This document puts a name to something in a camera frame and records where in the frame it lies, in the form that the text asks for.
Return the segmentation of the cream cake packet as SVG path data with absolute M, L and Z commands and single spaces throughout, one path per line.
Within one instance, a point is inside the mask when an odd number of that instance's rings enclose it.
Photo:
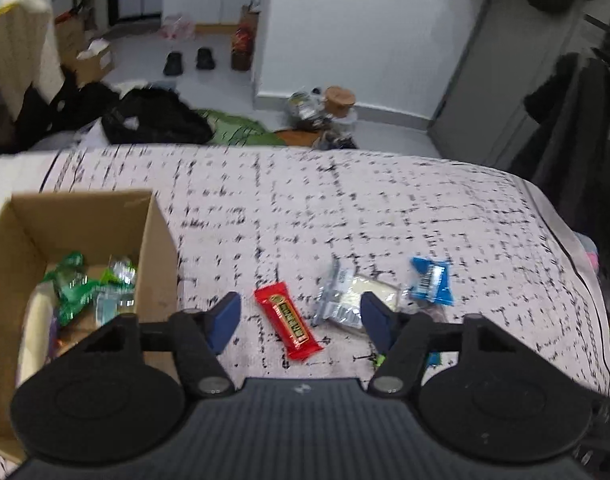
M 359 274 L 345 266 L 337 257 L 332 259 L 329 273 L 322 281 L 316 299 L 312 326 L 330 322 L 353 332 L 363 332 L 360 300 L 365 292 L 372 292 L 390 310 L 396 311 L 401 290 L 375 278 Z

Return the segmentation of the green cartoon rug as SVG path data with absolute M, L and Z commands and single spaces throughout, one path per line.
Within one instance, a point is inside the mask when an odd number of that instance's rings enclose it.
M 212 108 L 198 108 L 197 113 L 211 127 L 211 141 L 221 146 L 285 146 L 277 133 L 247 116 L 232 115 Z

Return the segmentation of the red snack bar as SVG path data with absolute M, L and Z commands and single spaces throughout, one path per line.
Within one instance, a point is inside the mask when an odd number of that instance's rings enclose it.
M 279 335 L 290 360 L 305 361 L 322 350 L 284 282 L 256 289 L 254 298 Z

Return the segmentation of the brown cardboard box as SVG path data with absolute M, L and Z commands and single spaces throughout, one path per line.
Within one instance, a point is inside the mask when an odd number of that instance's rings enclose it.
M 36 370 L 96 330 L 98 292 L 161 322 L 177 310 L 176 244 L 149 190 L 16 194 L 0 210 L 0 456 L 21 463 L 9 407 Z

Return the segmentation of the hanging dark clothes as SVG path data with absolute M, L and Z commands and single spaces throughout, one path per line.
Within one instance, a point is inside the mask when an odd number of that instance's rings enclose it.
M 610 20 L 588 53 L 567 53 L 523 104 L 538 125 L 510 164 L 532 182 L 562 219 L 599 246 L 610 271 Z

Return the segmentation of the pink plastic bag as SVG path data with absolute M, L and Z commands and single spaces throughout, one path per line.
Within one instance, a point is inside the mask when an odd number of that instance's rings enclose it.
M 159 35 L 171 42 L 189 40 L 194 36 L 194 24 L 183 14 L 164 16 Z

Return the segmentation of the blue candy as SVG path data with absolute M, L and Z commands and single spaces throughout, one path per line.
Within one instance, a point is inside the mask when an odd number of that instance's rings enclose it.
M 427 357 L 427 367 L 436 367 L 442 364 L 442 356 L 439 352 L 431 352 Z
M 450 307 L 454 304 L 447 261 L 413 257 L 410 263 L 415 272 L 415 278 L 409 289 L 412 299 L 443 307 Z

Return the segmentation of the small green snack packet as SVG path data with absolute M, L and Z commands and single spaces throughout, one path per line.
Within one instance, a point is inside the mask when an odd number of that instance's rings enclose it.
M 57 295 L 57 321 L 60 327 L 69 325 L 95 300 L 99 280 L 89 278 L 81 252 L 71 252 L 48 271 L 44 282 L 54 286 Z

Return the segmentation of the floor cardboard box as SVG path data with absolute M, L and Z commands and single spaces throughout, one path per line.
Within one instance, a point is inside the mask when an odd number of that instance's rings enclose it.
M 114 68 L 113 52 L 109 41 L 92 40 L 86 50 L 78 53 L 71 65 L 78 85 L 99 82 Z

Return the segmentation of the green-edged clear pastry packet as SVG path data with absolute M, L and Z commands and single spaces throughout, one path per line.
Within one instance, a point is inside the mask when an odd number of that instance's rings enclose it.
M 127 257 L 114 258 L 101 274 L 94 301 L 95 322 L 101 327 L 122 314 L 136 312 L 137 268 Z

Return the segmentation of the plastic bag of items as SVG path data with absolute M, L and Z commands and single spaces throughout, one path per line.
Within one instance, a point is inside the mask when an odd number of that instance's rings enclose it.
M 287 101 L 290 122 L 294 128 L 318 131 L 329 126 L 329 116 L 319 88 L 294 92 Z

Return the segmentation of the black-patterned white bedspread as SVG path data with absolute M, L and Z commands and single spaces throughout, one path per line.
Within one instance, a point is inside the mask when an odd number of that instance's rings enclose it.
M 243 299 L 226 352 L 235 379 L 367 377 L 361 336 L 318 327 L 322 352 L 283 355 L 252 298 L 287 284 L 311 314 L 333 258 L 396 286 L 414 256 L 446 260 L 460 322 L 480 313 L 576 382 L 610 393 L 608 315 L 582 243 L 534 185 L 465 162 L 301 148 L 119 146 L 0 160 L 6 182 L 62 197 L 148 188 L 178 250 L 179 304 L 204 308 L 224 292 Z

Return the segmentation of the left black slipper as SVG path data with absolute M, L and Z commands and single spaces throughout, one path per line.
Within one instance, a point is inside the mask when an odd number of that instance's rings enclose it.
M 183 53 L 178 51 L 169 52 L 163 68 L 165 77 L 178 77 L 183 75 Z

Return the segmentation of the white cake snack packet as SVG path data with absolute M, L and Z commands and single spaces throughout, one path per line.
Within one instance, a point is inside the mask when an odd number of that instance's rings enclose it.
M 58 298 L 54 283 L 41 282 L 28 300 L 22 324 L 16 386 L 36 374 L 54 353 Z

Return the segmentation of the brown lidded tub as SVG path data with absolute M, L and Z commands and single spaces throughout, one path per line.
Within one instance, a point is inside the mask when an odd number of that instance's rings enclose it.
M 354 92 L 339 86 L 326 88 L 323 96 L 326 113 L 337 118 L 345 118 L 356 103 Z

